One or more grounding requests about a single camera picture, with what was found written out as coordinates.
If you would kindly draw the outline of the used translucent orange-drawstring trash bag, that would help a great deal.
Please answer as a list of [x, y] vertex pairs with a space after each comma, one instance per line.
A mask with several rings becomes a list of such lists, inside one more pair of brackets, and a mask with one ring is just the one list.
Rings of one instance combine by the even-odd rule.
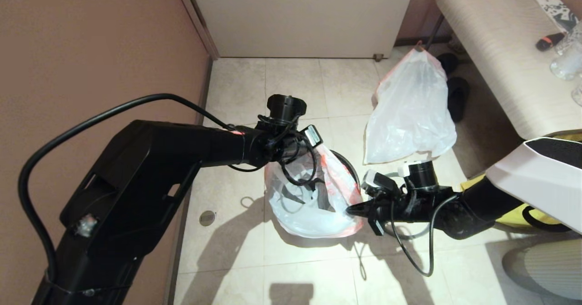
[[438, 157], [457, 141], [448, 110], [447, 75], [423, 48], [409, 51], [380, 81], [365, 130], [364, 164], [415, 153]]

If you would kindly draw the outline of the translucent white trash bag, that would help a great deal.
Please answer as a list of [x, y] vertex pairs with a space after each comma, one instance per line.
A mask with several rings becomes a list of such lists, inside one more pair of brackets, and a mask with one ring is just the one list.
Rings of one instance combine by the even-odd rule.
[[348, 206], [362, 203], [355, 180], [321, 144], [316, 157], [303, 155], [282, 169], [265, 168], [265, 197], [279, 224], [288, 233], [310, 239], [348, 237], [362, 227], [362, 218], [347, 214]]

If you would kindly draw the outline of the yellow bag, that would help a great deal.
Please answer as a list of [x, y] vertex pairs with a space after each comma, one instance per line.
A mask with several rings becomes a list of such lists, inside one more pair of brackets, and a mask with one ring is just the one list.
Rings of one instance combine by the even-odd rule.
[[460, 185], [501, 210], [496, 222], [582, 233], [582, 131], [528, 140]]

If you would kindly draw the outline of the black and orange remote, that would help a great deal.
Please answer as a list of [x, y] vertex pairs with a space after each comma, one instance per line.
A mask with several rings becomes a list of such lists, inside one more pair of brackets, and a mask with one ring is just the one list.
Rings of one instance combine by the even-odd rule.
[[563, 40], [565, 36], [566, 33], [564, 32], [558, 32], [555, 34], [543, 36], [541, 39], [537, 41], [536, 49], [541, 52], [550, 50], [551, 48], [559, 44], [559, 42], [561, 42], [561, 40]]

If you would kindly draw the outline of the white door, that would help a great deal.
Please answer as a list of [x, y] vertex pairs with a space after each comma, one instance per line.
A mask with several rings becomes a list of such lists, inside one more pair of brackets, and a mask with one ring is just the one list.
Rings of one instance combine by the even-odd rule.
[[223, 58], [388, 56], [410, 0], [195, 0]]

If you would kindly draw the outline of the black trash bin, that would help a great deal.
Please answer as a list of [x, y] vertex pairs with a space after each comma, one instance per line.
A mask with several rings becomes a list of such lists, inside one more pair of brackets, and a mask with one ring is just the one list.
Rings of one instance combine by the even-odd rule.
[[347, 168], [347, 170], [349, 171], [349, 173], [351, 174], [351, 176], [355, 180], [355, 183], [357, 185], [357, 189], [361, 190], [360, 179], [358, 177], [356, 169], [354, 168], [354, 166], [352, 166], [351, 162], [345, 156], [339, 154], [339, 152], [336, 152], [333, 150], [330, 150], [330, 151], [332, 152], [332, 154], [334, 154], [334, 156], [336, 156], [336, 158], [338, 158], [338, 160], [343, 164], [343, 166], [345, 168]]

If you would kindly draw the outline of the grey ribbed rounded object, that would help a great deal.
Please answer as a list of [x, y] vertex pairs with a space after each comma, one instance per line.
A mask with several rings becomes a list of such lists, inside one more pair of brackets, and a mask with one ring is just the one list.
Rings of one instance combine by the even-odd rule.
[[582, 240], [514, 249], [502, 259], [513, 282], [532, 292], [582, 301]]

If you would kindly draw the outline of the beige door frame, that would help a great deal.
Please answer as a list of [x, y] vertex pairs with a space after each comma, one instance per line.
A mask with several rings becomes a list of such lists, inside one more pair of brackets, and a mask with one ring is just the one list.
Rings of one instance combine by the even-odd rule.
[[206, 26], [206, 21], [202, 15], [200, 8], [198, 7], [196, 0], [181, 0], [195, 29], [201, 38], [202, 44], [204, 45], [206, 52], [210, 55], [212, 60], [218, 60], [220, 54], [218, 49], [210, 35], [209, 29]]

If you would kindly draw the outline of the black slipper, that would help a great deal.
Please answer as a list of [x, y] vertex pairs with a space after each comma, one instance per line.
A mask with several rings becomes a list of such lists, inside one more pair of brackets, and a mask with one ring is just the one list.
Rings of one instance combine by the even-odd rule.
[[452, 77], [447, 80], [448, 96], [447, 108], [454, 123], [459, 123], [464, 116], [470, 86], [461, 77]]
[[443, 68], [443, 71], [445, 71], [446, 75], [451, 75], [451, 73], [453, 73], [453, 71], [455, 71], [459, 65], [459, 59], [453, 53], [440, 54], [436, 57], [436, 59], [439, 60], [439, 63], [441, 63], [441, 67]]

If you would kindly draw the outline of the beige bench with metal legs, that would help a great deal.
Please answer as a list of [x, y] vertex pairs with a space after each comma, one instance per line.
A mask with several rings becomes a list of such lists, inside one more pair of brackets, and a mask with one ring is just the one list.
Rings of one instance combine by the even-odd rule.
[[555, 51], [536, 43], [558, 32], [536, 0], [435, 0], [522, 139], [582, 131], [574, 81], [550, 71]]

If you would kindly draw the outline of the black and white brochure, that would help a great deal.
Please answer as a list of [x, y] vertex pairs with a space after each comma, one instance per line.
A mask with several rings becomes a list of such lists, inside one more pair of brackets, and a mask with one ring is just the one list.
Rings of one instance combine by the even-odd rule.
[[561, 0], [535, 0], [561, 32], [569, 33], [579, 22], [578, 16]]

